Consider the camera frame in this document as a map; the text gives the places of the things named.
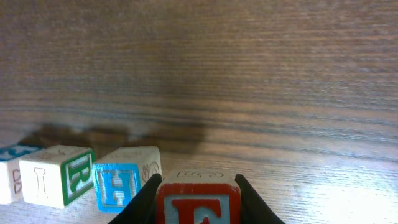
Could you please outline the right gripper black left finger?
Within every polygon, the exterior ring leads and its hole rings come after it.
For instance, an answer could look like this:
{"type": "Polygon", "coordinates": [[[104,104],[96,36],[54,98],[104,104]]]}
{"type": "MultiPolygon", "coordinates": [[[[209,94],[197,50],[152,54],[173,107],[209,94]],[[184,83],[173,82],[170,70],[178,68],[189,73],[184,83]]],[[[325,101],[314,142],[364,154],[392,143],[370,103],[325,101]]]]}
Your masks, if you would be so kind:
{"type": "Polygon", "coordinates": [[[155,196],[162,176],[154,174],[109,224],[155,224],[155,196]]]}

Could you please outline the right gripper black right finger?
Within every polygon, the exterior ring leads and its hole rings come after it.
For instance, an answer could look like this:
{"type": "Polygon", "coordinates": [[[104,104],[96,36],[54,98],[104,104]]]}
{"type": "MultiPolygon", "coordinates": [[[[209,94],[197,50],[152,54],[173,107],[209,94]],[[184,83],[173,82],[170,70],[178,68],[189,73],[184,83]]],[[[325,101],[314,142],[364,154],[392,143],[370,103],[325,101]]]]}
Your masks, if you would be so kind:
{"type": "Polygon", "coordinates": [[[241,224],[285,224],[242,174],[235,181],[241,189],[241,224]]]}

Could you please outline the blue H wooden block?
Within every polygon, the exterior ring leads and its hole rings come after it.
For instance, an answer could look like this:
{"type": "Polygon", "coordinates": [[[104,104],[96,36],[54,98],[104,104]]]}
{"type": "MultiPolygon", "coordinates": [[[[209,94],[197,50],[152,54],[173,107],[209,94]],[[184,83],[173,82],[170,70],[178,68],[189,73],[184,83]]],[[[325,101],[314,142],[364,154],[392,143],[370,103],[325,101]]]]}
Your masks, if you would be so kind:
{"type": "Polygon", "coordinates": [[[122,147],[107,154],[91,169],[98,210],[121,212],[152,175],[161,173],[158,147],[122,147]]]}

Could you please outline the red E wooden block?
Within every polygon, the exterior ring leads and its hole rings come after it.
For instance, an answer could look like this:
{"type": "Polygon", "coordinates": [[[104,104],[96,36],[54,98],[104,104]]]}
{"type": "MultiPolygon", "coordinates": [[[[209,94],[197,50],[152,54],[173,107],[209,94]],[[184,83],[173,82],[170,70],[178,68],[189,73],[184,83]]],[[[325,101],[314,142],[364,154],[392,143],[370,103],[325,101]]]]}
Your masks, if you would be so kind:
{"type": "Polygon", "coordinates": [[[225,170],[174,170],[158,186],[156,224],[241,223],[241,189],[225,170]]]}

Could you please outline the green R wooden block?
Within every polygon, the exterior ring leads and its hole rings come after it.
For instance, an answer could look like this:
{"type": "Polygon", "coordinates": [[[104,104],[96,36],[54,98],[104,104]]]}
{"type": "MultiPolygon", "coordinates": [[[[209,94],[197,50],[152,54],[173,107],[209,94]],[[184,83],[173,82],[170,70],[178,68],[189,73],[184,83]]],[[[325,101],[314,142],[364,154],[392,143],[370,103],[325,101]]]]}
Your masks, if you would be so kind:
{"type": "Polygon", "coordinates": [[[23,199],[64,208],[92,188],[95,160],[90,147],[56,145],[21,157],[23,199]]]}

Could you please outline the wooden block red side drawing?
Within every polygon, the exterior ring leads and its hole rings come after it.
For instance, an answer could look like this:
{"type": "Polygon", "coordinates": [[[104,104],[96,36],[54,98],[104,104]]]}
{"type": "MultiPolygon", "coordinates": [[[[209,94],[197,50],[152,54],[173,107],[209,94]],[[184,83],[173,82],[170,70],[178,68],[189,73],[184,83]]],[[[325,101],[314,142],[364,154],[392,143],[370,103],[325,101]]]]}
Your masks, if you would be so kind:
{"type": "Polygon", "coordinates": [[[19,159],[41,149],[40,146],[26,144],[1,148],[1,205],[11,204],[23,197],[19,159]]]}

